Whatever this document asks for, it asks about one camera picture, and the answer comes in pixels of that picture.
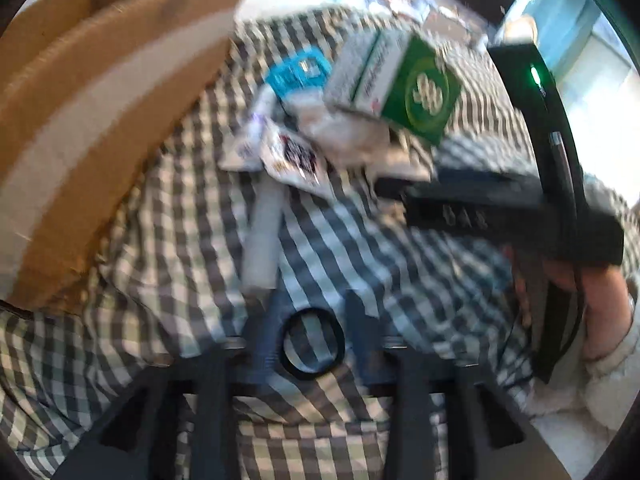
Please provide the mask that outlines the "person's right hand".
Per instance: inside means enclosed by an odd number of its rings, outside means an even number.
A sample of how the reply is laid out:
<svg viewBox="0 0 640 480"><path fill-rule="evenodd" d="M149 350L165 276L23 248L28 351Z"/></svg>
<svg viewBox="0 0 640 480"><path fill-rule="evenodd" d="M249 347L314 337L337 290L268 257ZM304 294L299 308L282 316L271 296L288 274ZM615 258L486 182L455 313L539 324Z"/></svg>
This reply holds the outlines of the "person's right hand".
<svg viewBox="0 0 640 480"><path fill-rule="evenodd" d="M634 317L628 285L620 268L583 268L578 280L569 263L548 260L542 267L547 278L566 292L574 292L576 283L582 285L587 304L582 356L587 361L595 361L611 354L628 334Z"/></svg>

